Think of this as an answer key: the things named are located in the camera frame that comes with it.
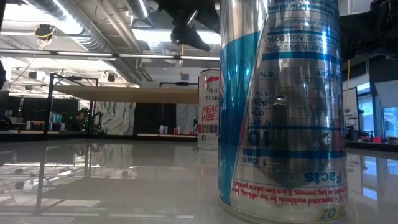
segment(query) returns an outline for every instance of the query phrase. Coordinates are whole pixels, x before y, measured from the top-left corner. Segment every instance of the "silver can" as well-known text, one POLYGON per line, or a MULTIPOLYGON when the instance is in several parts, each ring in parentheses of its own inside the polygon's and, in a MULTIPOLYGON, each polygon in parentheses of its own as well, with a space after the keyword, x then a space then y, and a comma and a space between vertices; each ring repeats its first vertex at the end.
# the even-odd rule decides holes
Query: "silver can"
POLYGON ((253 221, 342 217, 348 193, 337 1, 221 5, 221 199, 253 221))

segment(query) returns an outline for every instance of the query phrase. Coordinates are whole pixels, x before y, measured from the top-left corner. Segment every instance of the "wooden shelf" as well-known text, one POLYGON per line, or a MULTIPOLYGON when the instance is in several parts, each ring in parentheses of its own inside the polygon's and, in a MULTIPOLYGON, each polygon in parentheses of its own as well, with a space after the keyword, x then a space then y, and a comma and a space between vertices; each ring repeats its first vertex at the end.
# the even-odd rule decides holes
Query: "wooden shelf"
POLYGON ((54 91, 84 100, 135 103, 198 103, 197 89, 55 86, 54 91))

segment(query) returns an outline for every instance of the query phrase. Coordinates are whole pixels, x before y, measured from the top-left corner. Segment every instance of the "ceiling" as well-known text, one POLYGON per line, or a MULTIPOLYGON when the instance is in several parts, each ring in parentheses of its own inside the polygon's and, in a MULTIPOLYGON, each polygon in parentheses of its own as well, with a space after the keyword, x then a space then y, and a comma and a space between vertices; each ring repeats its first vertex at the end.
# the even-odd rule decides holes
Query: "ceiling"
MULTIPOLYGON (((0 48, 9 49, 39 49, 42 44, 34 35, 34 30, 39 24, 51 24, 57 28, 54 38, 51 43, 44 46, 44 50, 66 50, 66 51, 86 51, 86 48, 78 41, 78 36, 81 35, 81 30, 73 30, 71 24, 59 22, 54 19, 50 14, 45 14, 33 6, 26 5, 24 2, 29 0, 7 0, 6 11, 4 15, 4 22, 2 32, 0 35, 0 48), (66 30, 75 31, 73 35, 66 30)), ((146 41, 155 40, 162 41, 164 52, 167 54, 184 54, 194 56, 212 56, 219 57, 220 55, 220 37, 218 34, 209 31, 203 25, 193 22, 193 25, 198 30, 205 42, 210 43, 211 50, 205 52, 202 50, 194 49, 192 47, 177 46, 169 41, 169 33, 173 28, 172 18, 165 12, 159 12, 155 9, 155 4, 148 0, 150 7, 149 17, 154 25, 154 28, 149 27, 146 23, 141 21, 133 22, 134 30, 130 29, 131 17, 129 16, 129 9, 125 0, 106 0, 109 4, 102 3, 105 11, 100 4, 99 0, 73 0, 74 5, 77 7, 77 14, 81 13, 88 19, 90 24, 93 24, 91 29, 98 30, 116 52, 144 52, 146 54, 153 54, 151 48, 146 41), (112 15, 112 11, 116 11, 118 17, 112 15), (110 18, 116 23, 117 27, 109 20, 110 18), (123 38, 120 30, 123 31, 123 26, 128 27, 133 35, 134 41, 126 41, 123 38)), ((359 1, 353 3, 353 12, 363 12, 369 8, 371 0, 366 0, 367 3, 361 4, 359 1)), ((340 13, 342 15, 348 14, 351 5, 350 0, 340 0, 340 13)), ((362 63, 372 55, 365 55, 355 58, 351 66, 362 63)), ((2 58, 2 61, 7 61, 9 69, 12 70, 11 82, 12 92, 22 93, 26 92, 24 85, 39 85, 29 90, 29 93, 46 93, 47 87, 45 86, 50 72, 59 73, 63 76, 76 75, 82 77, 99 78, 100 85, 107 86, 137 86, 141 87, 158 87, 160 82, 177 82, 180 81, 180 73, 190 74, 189 82, 196 83, 197 76, 200 71, 207 68, 218 68, 218 62, 203 62, 203 61, 181 61, 175 60, 148 60, 145 59, 142 63, 136 59, 127 59, 126 63, 129 67, 137 70, 137 74, 126 74, 119 68, 115 68, 113 63, 100 61, 95 58, 89 60, 67 60, 67 59, 54 59, 54 58, 25 58, 13 57, 2 58), (145 77, 141 71, 145 70, 150 78, 145 77), (43 80, 33 80, 28 77, 29 72, 39 71, 47 74, 43 80), (107 76, 109 73, 114 73, 115 82, 108 82, 107 76), (133 82, 128 79, 132 76, 141 76, 142 80, 133 82)), ((84 85, 92 85, 92 83, 82 82, 84 85)))

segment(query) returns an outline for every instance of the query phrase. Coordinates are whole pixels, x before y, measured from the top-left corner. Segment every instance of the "celsius can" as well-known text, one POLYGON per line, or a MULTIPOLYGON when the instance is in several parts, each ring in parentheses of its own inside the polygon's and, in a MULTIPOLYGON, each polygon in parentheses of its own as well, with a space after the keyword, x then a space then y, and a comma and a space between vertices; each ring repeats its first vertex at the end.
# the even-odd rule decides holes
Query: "celsius can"
POLYGON ((252 221, 330 222, 348 194, 337 0, 221 0, 220 197, 252 221))
POLYGON ((199 77, 198 148, 218 149, 218 97, 220 71, 208 69, 199 77))

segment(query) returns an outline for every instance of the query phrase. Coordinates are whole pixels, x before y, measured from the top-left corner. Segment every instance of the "window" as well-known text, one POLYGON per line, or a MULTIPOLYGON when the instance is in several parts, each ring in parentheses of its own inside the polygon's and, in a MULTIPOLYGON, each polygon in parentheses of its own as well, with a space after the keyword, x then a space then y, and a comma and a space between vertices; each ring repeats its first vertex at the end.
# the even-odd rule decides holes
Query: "window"
POLYGON ((398 135, 398 108, 384 108, 384 135, 397 136, 398 135))
POLYGON ((358 106, 364 111, 362 114, 361 129, 363 131, 374 131, 372 96, 358 98, 358 106))

